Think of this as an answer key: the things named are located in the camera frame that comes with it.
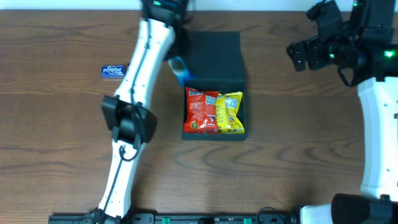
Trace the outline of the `blue Eclipse mint box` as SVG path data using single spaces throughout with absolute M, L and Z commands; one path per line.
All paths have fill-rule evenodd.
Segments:
M 101 68 L 102 78 L 123 78 L 126 74 L 126 65 L 104 65 Z

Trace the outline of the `blue Oreo cookie pack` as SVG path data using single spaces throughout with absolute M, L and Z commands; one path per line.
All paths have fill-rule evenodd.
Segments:
M 167 63 L 178 80 L 178 84 L 180 86 L 184 86 L 186 82 L 195 78 L 193 73 L 188 69 L 183 58 L 173 57 L 168 59 Z

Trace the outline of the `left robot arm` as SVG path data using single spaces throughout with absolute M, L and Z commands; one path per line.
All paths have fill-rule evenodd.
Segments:
M 143 1 L 139 33 L 126 74 L 101 109 L 111 131 L 112 160 L 99 205 L 81 218 L 90 223 L 122 223 L 131 208 L 131 193 L 141 153 L 151 141 L 157 117 L 150 111 L 163 62 L 180 54 L 186 35 L 188 0 Z

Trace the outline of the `dark green box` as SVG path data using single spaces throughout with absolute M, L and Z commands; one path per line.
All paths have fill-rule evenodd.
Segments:
M 246 68 L 241 53 L 239 32 L 191 32 L 190 45 L 183 61 L 191 79 L 184 87 L 232 93 L 241 91 L 243 98 L 237 114 L 244 134 L 182 133 L 185 141 L 245 141 L 248 136 Z

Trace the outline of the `red snack bag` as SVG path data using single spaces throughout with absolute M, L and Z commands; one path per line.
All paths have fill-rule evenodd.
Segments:
M 185 133 L 218 134 L 216 120 L 217 91 L 200 91 L 185 88 L 187 94 L 187 118 Z

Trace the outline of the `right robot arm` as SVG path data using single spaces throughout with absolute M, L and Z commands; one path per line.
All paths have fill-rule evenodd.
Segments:
M 338 193 L 328 204 L 303 206 L 300 223 L 397 222 L 395 6 L 391 0 L 357 0 L 344 21 L 336 2 L 319 1 L 306 13 L 317 34 L 287 47 L 298 72 L 335 65 L 343 83 L 357 89 L 364 119 L 360 193 Z

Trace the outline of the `yellow snack bag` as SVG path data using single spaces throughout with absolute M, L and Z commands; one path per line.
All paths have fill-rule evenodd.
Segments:
M 216 99 L 216 122 L 221 134 L 244 134 L 245 129 L 238 118 L 243 93 L 241 91 L 221 94 Z

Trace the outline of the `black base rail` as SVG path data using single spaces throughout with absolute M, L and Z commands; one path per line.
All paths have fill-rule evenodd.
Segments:
M 90 218 L 88 215 L 51 215 L 49 224 L 90 224 L 90 223 L 130 223 L 130 224 L 300 224 L 298 215 L 292 213 L 251 214 L 154 214 L 136 213 L 130 217 L 115 219 Z

